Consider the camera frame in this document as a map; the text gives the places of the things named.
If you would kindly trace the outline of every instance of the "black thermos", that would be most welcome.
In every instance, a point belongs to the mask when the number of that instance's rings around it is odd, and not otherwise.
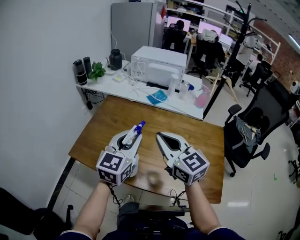
[[[85,57],[83,59],[83,63],[84,63],[86,76],[89,78],[89,75],[92,72],[92,68],[91,68],[91,65],[90,65],[90,57]]]
[[[87,78],[83,67],[83,62],[81,59],[78,59],[73,63],[73,65],[79,85],[85,85],[87,83]]]
[[[118,70],[122,68],[122,55],[119,49],[112,49],[109,56],[109,65],[111,70]]]

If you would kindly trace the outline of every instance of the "black chair armrest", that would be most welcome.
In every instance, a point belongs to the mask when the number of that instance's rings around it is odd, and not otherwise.
[[[263,160],[266,160],[270,153],[270,149],[271,149],[270,145],[268,143],[266,143],[263,150],[255,155],[253,155],[252,159],[262,156]]]
[[[233,115],[237,114],[241,109],[242,109],[242,107],[238,104],[231,106],[228,109],[229,117],[226,119],[225,124],[227,124],[229,122],[229,120],[233,117]]]

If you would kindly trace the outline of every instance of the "green plant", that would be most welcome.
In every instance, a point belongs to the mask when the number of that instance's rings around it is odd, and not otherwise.
[[[101,62],[93,62],[92,64],[92,72],[89,74],[89,78],[93,81],[97,81],[99,77],[103,77],[105,74],[105,69],[102,67]]]

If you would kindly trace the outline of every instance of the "brick wall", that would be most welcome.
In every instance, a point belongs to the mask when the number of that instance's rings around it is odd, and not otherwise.
[[[293,81],[300,82],[300,54],[298,54],[288,42],[266,22],[255,21],[254,26],[272,38],[275,42],[281,43],[277,57],[272,65],[272,71],[278,71],[281,74],[281,77],[278,80],[289,90]]]

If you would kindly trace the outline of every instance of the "pink bottle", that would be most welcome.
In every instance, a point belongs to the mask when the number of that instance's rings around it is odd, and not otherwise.
[[[210,98],[210,90],[205,85],[202,85],[202,93],[196,98],[194,105],[198,108],[203,108]]]

